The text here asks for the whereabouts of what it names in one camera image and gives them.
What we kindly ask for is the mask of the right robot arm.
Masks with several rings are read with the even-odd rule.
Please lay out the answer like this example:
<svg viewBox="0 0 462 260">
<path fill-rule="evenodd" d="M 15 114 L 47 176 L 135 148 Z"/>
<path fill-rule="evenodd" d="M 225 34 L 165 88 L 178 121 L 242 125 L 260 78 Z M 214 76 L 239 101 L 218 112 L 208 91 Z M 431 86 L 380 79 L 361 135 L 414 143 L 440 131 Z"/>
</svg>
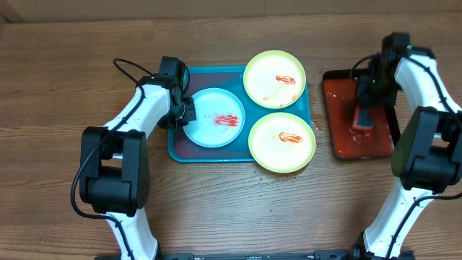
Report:
<svg viewBox="0 0 462 260">
<path fill-rule="evenodd" d="M 412 117 L 392 140 L 391 191 L 378 216 L 349 252 L 351 259 L 413 259 L 401 251 L 407 234 L 434 200 L 455 200 L 444 191 L 461 179 L 461 107 L 445 89 L 434 53 L 411 45 L 405 32 L 384 37 L 381 52 L 368 56 L 369 74 L 356 75 L 353 129 L 369 130 L 373 107 L 393 110 L 404 92 Z"/>
</svg>

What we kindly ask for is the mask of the light blue plate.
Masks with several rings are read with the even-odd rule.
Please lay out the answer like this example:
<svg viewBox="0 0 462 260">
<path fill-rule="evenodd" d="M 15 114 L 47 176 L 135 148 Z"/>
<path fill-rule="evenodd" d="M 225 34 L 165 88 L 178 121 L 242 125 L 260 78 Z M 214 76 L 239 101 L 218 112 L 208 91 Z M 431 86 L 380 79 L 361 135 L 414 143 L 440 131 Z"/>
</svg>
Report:
<svg viewBox="0 0 462 260">
<path fill-rule="evenodd" d="M 223 147 L 233 142 L 245 125 L 245 109 L 228 90 L 208 88 L 192 95 L 196 120 L 183 130 L 195 144 L 205 148 Z"/>
</svg>

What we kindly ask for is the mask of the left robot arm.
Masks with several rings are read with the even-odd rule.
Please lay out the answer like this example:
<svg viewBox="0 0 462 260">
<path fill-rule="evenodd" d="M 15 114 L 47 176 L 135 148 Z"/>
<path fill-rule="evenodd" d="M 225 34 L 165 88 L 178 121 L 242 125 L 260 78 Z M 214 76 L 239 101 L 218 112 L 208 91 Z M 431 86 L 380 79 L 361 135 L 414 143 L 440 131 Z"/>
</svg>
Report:
<svg viewBox="0 0 462 260">
<path fill-rule="evenodd" d="M 114 119 L 83 131 L 80 166 L 71 185 L 73 210 L 110 225 L 119 259 L 160 258 L 145 212 L 151 181 L 147 140 L 156 128 L 175 131 L 196 120 L 183 61 L 164 56 L 158 72 L 144 73 L 130 78 L 134 96 Z"/>
</svg>

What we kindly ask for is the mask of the red and black sponge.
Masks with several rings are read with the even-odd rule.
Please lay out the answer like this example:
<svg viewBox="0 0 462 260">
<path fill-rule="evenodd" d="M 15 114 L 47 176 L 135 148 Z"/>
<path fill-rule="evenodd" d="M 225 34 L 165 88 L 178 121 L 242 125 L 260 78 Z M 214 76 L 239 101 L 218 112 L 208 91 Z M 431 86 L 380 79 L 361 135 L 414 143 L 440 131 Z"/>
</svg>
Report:
<svg viewBox="0 0 462 260">
<path fill-rule="evenodd" d="M 356 105 L 354 109 L 354 117 L 352 129 L 355 131 L 369 131 L 373 128 L 373 123 L 369 117 L 367 107 Z"/>
</svg>

